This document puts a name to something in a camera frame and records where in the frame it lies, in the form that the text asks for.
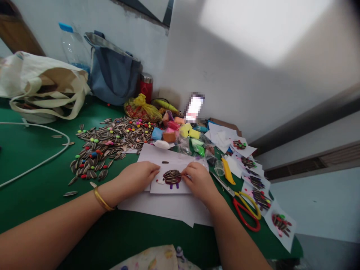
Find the red scissors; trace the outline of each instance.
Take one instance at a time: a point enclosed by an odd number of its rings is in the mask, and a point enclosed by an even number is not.
[[[210,172],[216,179],[217,181],[224,187],[224,189],[233,197],[232,203],[236,208],[236,211],[241,219],[241,221],[245,224],[246,227],[248,227],[249,230],[253,231],[253,232],[258,232],[260,231],[260,222],[259,220],[261,219],[261,212],[258,208],[258,206],[256,205],[256,203],[254,202],[254,200],[246,193],[242,193],[242,192],[235,192],[233,191],[231,188],[229,188],[219,177],[217,177],[213,172]],[[240,200],[242,201],[242,203],[246,206],[244,207],[242,204],[240,204],[236,198],[235,195],[238,196],[240,198]],[[245,202],[245,200],[242,198],[242,196],[245,196],[247,199],[250,200],[250,202],[254,205],[256,211],[257,211],[257,215],[255,215],[255,213],[251,210],[251,208],[249,207],[249,205]],[[256,227],[251,227],[247,221],[244,219],[243,215],[240,212],[240,209],[243,209],[253,220],[255,220],[256,222]]]

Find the blue bottle cap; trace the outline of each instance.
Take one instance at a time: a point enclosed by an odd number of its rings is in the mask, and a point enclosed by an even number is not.
[[[73,32],[74,32],[74,30],[72,29],[72,27],[71,27],[70,25],[68,25],[68,24],[63,24],[63,23],[59,22],[59,26],[60,26],[60,29],[61,29],[61,30],[64,30],[64,31],[66,31],[66,32],[69,32],[69,33],[73,33]]]

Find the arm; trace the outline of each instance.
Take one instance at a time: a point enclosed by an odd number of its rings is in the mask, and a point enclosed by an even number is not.
[[[226,270],[271,270],[254,241],[218,192],[206,168],[200,163],[192,162],[181,174],[194,195],[210,211],[222,267]]]
[[[115,207],[143,191],[159,168],[146,161],[131,164],[99,186],[99,194]],[[55,269],[105,212],[90,191],[4,232],[0,235],[0,269]]]

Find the red thermos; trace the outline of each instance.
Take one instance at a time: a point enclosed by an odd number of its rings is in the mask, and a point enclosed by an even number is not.
[[[146,103],[150,104],[153,94],[153,77],[149,73],[143,72],[140,75],[140,93],[145,95]]]

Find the plastic bottle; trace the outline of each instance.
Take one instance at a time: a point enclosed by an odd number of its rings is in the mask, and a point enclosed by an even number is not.
[[[61,47],[65,53],[67,62],[77,68],[84,69],[90,75],[89,54],[85,46],[76,38],[70,25],[59,22],[61,32]]]

